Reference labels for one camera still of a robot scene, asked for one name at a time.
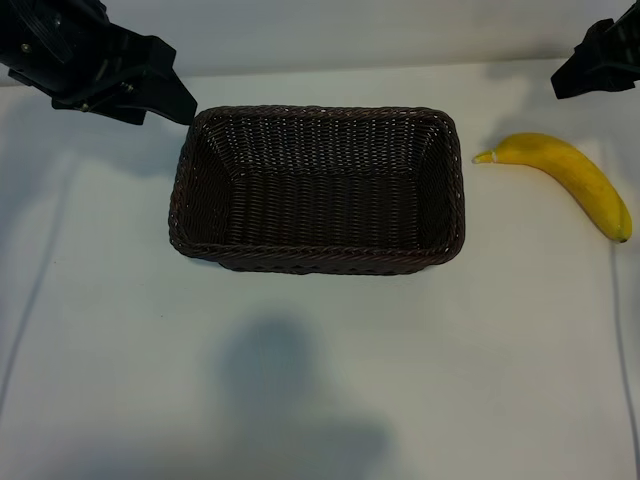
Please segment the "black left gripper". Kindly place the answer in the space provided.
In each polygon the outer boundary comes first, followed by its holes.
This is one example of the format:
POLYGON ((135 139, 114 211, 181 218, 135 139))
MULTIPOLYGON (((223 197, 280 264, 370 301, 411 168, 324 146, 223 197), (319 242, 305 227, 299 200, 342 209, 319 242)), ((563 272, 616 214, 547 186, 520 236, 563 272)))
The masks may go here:
POLYGON ((55 110, 142 125, 152 112, 190 125, 197 101, 174 70, 176 50, 156 36, 112 23, 100 1, 3 1, 1 63, 9 76, 52 100, 55 110), (83 100, 63 102, 119 71, 131 53, 134 74, 83 100))

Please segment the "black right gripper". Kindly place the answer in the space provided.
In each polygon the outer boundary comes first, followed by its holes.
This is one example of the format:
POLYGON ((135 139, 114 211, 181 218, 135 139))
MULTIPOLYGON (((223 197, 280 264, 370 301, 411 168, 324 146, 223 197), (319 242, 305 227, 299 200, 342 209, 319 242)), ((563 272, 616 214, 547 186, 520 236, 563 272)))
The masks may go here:
POLYGON ((639 79, 639 2, 616 21, 600 20, 552 75, 557 98, 590 92, 622 92, 639 79))

